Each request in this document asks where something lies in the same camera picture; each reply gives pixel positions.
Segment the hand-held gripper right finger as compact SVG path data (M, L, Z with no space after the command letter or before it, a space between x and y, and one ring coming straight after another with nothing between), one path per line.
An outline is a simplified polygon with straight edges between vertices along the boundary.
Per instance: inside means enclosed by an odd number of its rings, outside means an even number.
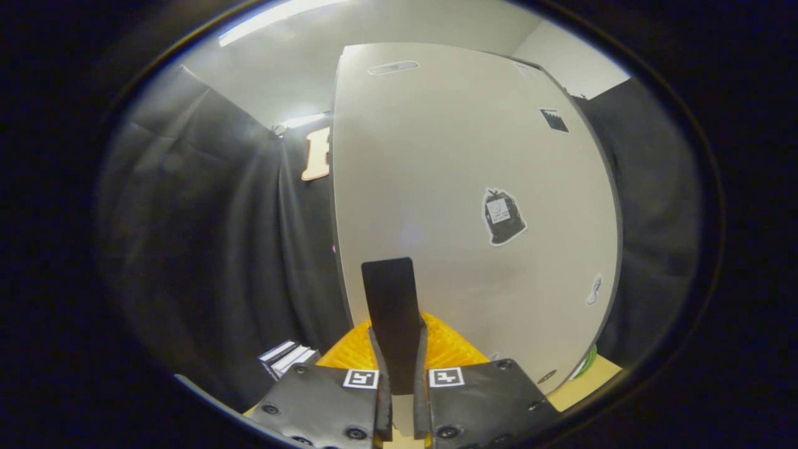
M427 448L516 448L537 441L558 411L513 359L490 360L422 313L413 262L397 261L397 387L413 395L413 436Z

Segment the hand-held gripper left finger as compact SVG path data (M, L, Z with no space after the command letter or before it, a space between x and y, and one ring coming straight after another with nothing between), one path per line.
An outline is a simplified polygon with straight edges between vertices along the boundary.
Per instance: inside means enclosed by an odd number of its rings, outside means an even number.
M393 440L397 261L364 262L361 272L370 323L320 360L294 361L249 415L289 445L382 448Z

